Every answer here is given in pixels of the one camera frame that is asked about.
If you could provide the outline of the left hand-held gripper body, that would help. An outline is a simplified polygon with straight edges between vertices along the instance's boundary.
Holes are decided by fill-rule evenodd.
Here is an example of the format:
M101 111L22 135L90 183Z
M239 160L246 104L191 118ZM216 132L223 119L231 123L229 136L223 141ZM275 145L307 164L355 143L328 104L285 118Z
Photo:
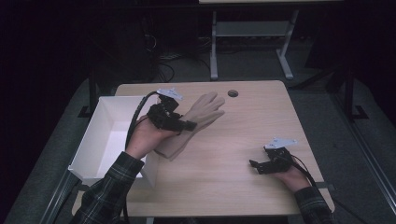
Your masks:
M148 118L158 129L182 132L187 124L180 120L181 116L175 112L179 106L177 101L183 99L182 95L175 88L158 89L156 93L159 95L160 102L150 107L147 113Z

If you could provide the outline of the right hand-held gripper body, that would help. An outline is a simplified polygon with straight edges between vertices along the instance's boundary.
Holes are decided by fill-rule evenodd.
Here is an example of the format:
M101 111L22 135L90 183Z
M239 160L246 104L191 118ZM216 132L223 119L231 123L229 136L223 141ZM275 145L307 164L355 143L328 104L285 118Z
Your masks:
M287 150L287 146L295 145L295 139L274 137L272 141L263 146L269 161L263 163L262 169L267 169L269 174L282 173L289 170L293 164L293 158Z

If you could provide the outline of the white box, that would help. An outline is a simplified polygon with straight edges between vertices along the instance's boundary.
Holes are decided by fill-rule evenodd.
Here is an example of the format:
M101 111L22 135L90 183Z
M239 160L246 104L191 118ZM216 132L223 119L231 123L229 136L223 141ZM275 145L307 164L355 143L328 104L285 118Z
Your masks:
M101 97L68 170L91 186L101 180L125 149L127 133L142 96Z

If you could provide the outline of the person's right hand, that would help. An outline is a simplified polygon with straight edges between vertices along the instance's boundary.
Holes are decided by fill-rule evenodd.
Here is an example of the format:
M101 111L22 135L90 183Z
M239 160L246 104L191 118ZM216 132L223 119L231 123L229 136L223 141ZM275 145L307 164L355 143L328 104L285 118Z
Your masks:
M294 166L286 172L274 173L273 177L279 179L293 193L311 186L306 176Z

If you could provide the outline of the person's left hand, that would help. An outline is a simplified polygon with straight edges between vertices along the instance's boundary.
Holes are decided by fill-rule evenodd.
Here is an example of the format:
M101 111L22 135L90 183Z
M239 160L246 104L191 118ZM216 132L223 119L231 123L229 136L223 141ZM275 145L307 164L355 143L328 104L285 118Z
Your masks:
M162 141L177 135L177 132L158 129L147 116L138 120L125 152L141 160Z

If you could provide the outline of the black stand leg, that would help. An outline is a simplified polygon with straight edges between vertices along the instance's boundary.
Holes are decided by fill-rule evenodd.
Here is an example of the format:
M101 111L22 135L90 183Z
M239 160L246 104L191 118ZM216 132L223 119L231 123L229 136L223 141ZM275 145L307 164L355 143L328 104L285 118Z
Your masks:
M84 105L78 114L79 118L90 119L97 105L97 93L96 93L96 82L94 68L91 69L88 78L89 84L89 104Z
M344 112L349 121L354 122L356 119L368 119L368 115L361 105L354 104L354 70L350 64L343 66L344 72Z

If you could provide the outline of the aluminium frame rail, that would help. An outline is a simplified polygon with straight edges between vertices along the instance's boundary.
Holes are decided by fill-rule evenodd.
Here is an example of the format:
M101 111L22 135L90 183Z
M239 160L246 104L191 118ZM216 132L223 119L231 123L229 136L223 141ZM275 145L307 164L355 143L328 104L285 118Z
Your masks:
M56 217L61 212L64 203L67 201L67 198L78 181L79 179L75 177L70 171L64 171L60 182L50 197L49 204L47 205L39 224L54 223Z
M375 183L380 188L387 204L389 205L392 213L396 216L396 188L391 184L389 177L384 172L379 160L375 156L373 149L369 146L368 142L364 139L361 130L356 124L357 120L368 119L368 115L365 113L360 105L352 106L352 114L348 115L344 108L342 99L337 94L331 94L333 104L336 110L340 114L343 122L353 136L354 142L358 145L365 162L367 163L368 169L370 170Z

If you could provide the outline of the grey metal table frame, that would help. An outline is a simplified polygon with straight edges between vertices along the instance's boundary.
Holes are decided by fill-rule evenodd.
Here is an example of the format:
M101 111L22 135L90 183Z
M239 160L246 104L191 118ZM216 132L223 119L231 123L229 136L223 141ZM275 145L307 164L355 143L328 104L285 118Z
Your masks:
M276 56L286 79L294 78L286 53L299 15L299 10L294 10L288 21L218 21L217 12L212 13L211 27L211 50L209 55L210 79L217 80L218 57L217 38L218 37L283 37L284 44L276 50Z

